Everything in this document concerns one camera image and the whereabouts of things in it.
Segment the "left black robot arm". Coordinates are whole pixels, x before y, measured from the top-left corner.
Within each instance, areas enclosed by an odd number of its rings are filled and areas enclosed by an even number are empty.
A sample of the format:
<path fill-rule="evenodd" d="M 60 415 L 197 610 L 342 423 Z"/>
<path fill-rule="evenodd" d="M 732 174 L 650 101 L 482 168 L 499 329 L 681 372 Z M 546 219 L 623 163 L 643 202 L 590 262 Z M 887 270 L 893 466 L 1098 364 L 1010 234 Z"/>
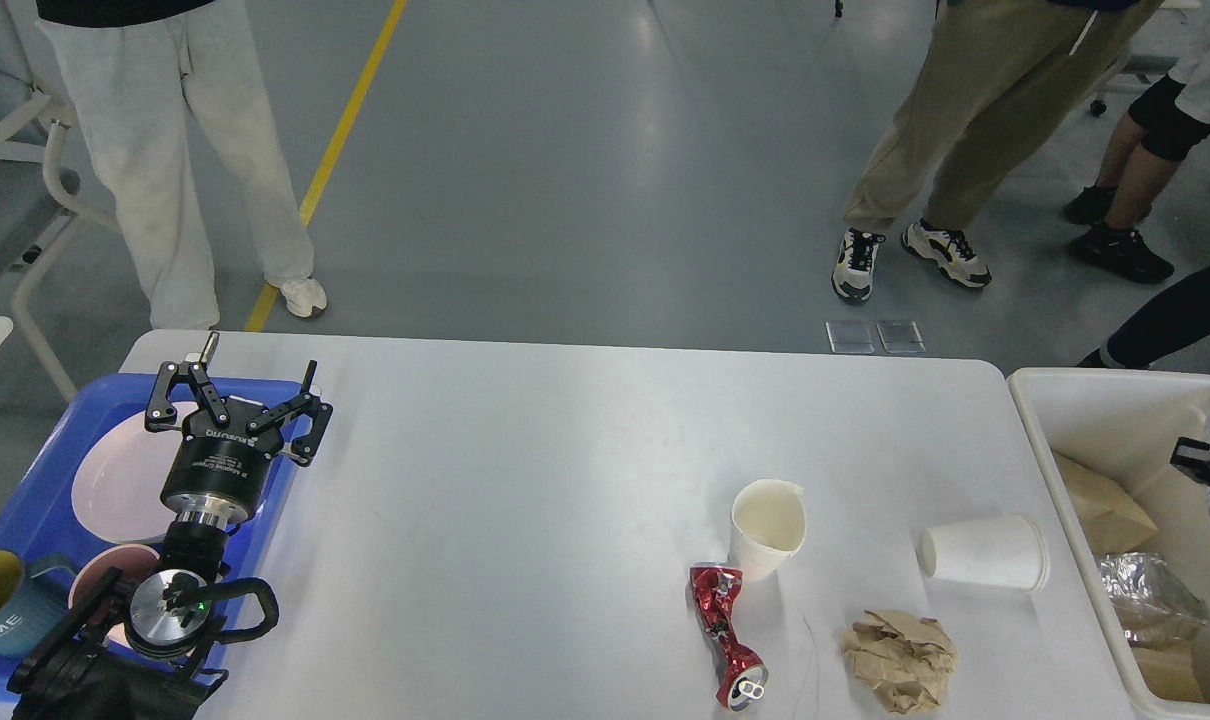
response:
<path fill-rule="evenodd" d="M 207 667 L 217 644 L 257 641 L 280 624 L 280 601 L 257 577 L 230 578 L 236 528 L 257 515 L 276 457 L 311 465 L 332 404 L 309 363 L 289 401 L 265 407 L 221 394 L 198 355 L 157 371 L 143 424 L 182 436 L 160 501 L 174 520 L 144 578 L 111 568 L 17 666 L 16 719 L 192 719 L 227 680 Z"/>

